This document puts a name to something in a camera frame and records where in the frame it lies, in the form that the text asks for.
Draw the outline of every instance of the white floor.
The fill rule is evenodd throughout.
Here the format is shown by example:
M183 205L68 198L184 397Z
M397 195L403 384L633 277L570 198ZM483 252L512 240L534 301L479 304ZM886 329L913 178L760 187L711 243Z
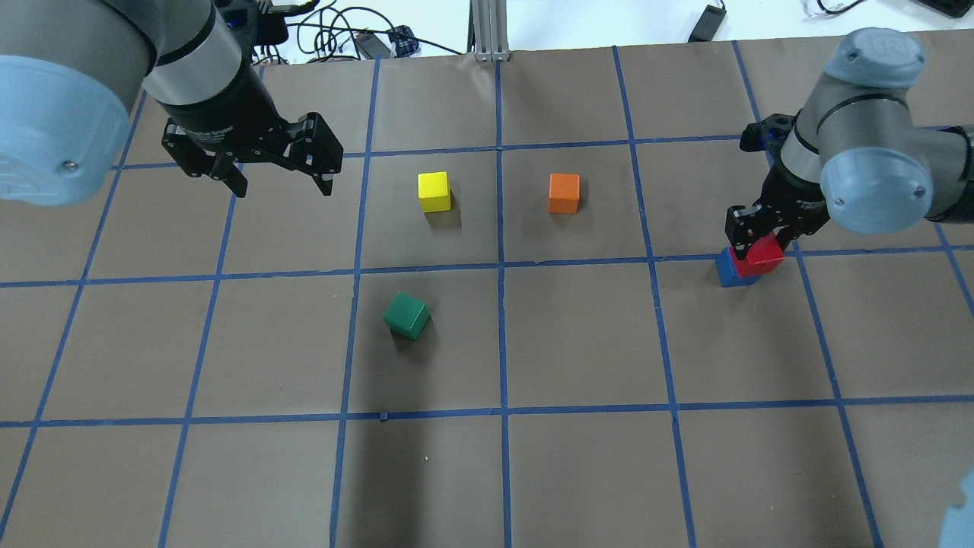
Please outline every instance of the white floor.
M298 4L303 0L280 0ZM329 0L322 0L327 5ZM830 8L851 0L823 0ZM814 0L725 0L728 14L715 40L751 40L796 36L842 35L863 26L897 30L974 28L974 10L955 20L915 0L866 0L837 17L825 17ZM510 48L516 50L564 50L668 44L686 42L707 0L508 0L507 25ZM335 8L366 6L386 15L393 24L409 25L418 38L463 51L467 42L466 0L338 0ZM378 17L366 12L346 14L354 27L383 29ZM302 32L302 44L310 49L314 31ZM311 56L301 54L294 33L281 46L291 62ZM424 46L421 55L443 55Z

